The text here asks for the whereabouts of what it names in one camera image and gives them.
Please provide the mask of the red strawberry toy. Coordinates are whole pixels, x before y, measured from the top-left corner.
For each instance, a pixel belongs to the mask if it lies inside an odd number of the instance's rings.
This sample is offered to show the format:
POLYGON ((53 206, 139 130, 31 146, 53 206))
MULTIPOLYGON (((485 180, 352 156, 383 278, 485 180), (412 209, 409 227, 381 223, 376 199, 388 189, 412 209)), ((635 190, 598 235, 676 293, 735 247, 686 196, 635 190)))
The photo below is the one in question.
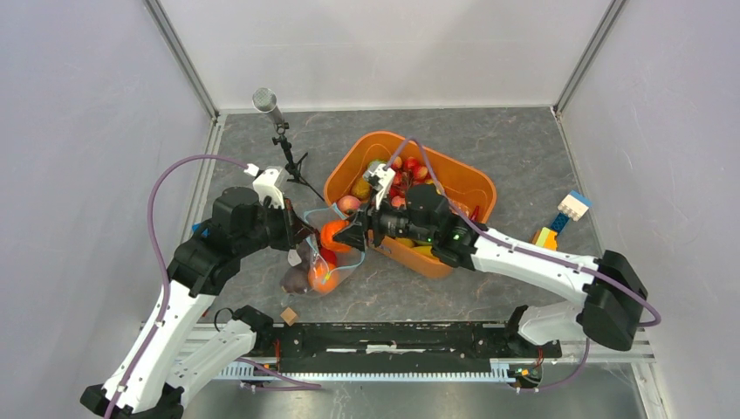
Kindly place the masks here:
POLYGON ((337 259, 336 254, 333 251, 330 251, 327 248, 320 248, 319 249, 319 255, 329 265, 333 265, 333 266, 336 266, 337 265, 338 259, 337 259))

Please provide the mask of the clear zip top bag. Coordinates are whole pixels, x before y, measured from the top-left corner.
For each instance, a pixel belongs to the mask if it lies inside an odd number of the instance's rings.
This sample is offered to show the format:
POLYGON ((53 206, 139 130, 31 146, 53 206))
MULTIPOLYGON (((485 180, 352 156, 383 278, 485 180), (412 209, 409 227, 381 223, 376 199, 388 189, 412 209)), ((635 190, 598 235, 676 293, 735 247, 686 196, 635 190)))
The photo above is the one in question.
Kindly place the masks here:
POLYGON ((304 213, 297 248, 288 253, 288 269, 279 281, 290 295, 317 298, 334 291, 365 261, 366 254, 354 248, 338 251, 325 247, 320 233, 348 218, 336 205, 304 213))

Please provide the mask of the dark purple mangosteen toy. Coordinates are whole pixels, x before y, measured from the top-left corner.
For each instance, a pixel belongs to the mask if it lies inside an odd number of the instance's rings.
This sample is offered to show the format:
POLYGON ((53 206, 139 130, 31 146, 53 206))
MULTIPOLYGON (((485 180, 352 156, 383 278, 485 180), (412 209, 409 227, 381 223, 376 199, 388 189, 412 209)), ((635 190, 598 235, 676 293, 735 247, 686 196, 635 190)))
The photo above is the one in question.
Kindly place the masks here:
POLYGON ((286 293, 305 294, 311 286, 308 280, 308 271, 300 269, 297 266, 290 267, 281 278, 281 289, 286 293))

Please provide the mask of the orange fruit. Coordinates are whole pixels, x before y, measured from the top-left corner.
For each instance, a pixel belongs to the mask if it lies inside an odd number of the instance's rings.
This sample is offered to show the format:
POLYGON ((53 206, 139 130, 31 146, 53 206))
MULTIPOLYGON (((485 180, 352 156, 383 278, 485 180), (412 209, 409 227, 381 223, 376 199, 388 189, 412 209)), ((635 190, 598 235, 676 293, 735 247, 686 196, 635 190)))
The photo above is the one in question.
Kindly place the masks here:
POLYGON ((311 288, 320 294, 332 292, 340 283, 334 264, 316 264, 308 272, 311 288))

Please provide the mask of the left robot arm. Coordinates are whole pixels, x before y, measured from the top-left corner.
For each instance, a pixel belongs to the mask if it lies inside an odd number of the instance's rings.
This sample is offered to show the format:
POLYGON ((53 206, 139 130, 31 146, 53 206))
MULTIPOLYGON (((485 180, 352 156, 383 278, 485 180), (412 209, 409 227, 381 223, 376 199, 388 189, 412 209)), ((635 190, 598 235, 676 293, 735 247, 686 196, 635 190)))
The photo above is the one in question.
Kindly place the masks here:
POLYGON ((84 390, 81 404, 105 418, 179 418, 189 400, 237 357, 267 354, 277 341, 274 321, 244 306, 216 337, 175 362, 243 259, 266 248, 295 250, 314 233, 290 202, 275 204, 246 187, 224 190, 211 217, 176 248, 161 296, 127 357, 106 382, 84 390))

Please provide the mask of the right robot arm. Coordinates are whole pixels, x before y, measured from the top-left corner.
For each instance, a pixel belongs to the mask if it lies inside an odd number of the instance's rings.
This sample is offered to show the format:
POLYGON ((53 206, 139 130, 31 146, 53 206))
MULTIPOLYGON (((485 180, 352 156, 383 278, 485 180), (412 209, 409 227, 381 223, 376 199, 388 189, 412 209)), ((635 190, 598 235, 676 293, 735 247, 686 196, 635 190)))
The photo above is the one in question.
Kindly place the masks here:
POLYGON ((504 345, 516 356, 565 338, 588 338, 626 352, 648 309, 647 289, 619 252, 580 256, 508 237, 457 214, 431 185, 411 188, 399 209, 383 201, 365 203, 329 236, 359 251, 386 237, 413 239, 430 245, 432 255, 447 266, 501 274, 563 298, 550 306, 518 309, 511 316, 504 345))

